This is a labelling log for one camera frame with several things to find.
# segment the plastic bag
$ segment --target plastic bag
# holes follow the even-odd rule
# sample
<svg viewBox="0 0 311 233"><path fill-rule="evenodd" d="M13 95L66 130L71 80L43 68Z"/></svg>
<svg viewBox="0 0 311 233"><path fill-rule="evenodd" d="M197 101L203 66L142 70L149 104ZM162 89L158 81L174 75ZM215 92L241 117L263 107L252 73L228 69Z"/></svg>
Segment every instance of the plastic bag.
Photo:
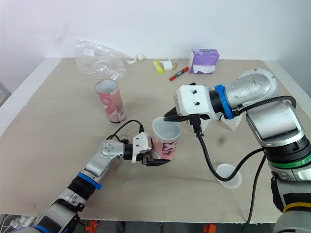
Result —
<svg viewBox="0 0 311 233"><path fill-rule="evenodd" d="M120 79L126 73L128 57L120 51L86 40L76 42L76 64L90 79Z"/></svg>

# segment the small white ball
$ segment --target small white ball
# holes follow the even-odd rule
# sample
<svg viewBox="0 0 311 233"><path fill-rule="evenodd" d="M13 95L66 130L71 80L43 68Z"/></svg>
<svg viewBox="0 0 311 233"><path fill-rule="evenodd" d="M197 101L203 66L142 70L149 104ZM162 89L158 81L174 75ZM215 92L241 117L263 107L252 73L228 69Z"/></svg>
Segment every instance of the small white ball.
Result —
<svg viewBox="0 0 311 233"><path fill-rule="evenodd" d="M139 61L143 61L143 60L145 59L145 55L142 54L142 53L139 53L139 54L137 54L136 58L137 58L137 60L139 60Z"/></svg>

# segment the tissue box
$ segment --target tissue box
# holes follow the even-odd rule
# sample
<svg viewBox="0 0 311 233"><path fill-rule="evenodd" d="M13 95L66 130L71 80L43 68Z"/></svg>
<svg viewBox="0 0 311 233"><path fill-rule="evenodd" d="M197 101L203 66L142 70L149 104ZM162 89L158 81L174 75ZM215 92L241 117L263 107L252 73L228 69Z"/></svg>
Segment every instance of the tissue box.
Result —
<svg viewBox="0 0 311 233"><path fill-rule="evenodd" d="M218 58L217 50L192 50L189 59L190 73L207 74L214 72Z"/></svg>

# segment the pink cup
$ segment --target pink cup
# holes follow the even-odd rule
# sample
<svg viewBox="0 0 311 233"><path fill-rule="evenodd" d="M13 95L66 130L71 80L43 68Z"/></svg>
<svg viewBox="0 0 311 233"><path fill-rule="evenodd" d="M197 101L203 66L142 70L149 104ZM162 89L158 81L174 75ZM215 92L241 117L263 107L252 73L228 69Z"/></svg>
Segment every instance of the pink cup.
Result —
<svg viewBox="0 0 311 233"><path fill-rule="evenodd" d="M95 90L103 103L108 119L112 123L123 121L125 114L118 83L112 79L101 80L95 85Z"/></svg>
<svg viewBox="0 0 311 233"><path fill-rule="evenodd" d="M164 117L158 117L154 119L152 129L154 131L152 137L152 157L154 159L172 160L181 131L180 124L164 121Z"/></svg>

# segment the paper cup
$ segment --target paper cup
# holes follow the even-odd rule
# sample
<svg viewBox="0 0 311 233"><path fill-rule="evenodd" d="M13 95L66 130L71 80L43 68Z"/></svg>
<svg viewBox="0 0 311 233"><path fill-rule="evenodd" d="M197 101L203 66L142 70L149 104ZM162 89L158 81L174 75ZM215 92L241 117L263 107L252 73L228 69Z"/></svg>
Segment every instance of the paper cup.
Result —
<svg viewBox="0 0 311 233"><path fill-rule="evenodd" d="M164 117L158 117L153 121L152 129L154 131L152 137L152 157L154 159L172 160L180 135L180 124L164 121Z"/></svg>
<svg viewBox="0 0 311 233"><path fill-rule="evenodd" d="M105 79L98 82L95 90L103 103L108 119L112 123L120 123L125 119L123 103L116 81Z"/></svg>
<svg viewBox="0 0 311 233"><path fill-rule="evenodd" d="M220 164L217 167L216 172L222 177L228 177L231 175L231 173L234 171L234 169L235 169L235 166L233 166L231 164ZM223 186L225 186L227 188L238 188L242 184L242 175L238 171L238 173L232 178L232 180L226 181L226 182L220 181L220 180L218 180L218 181L219 181L219 183L221 183Z"/></svg>

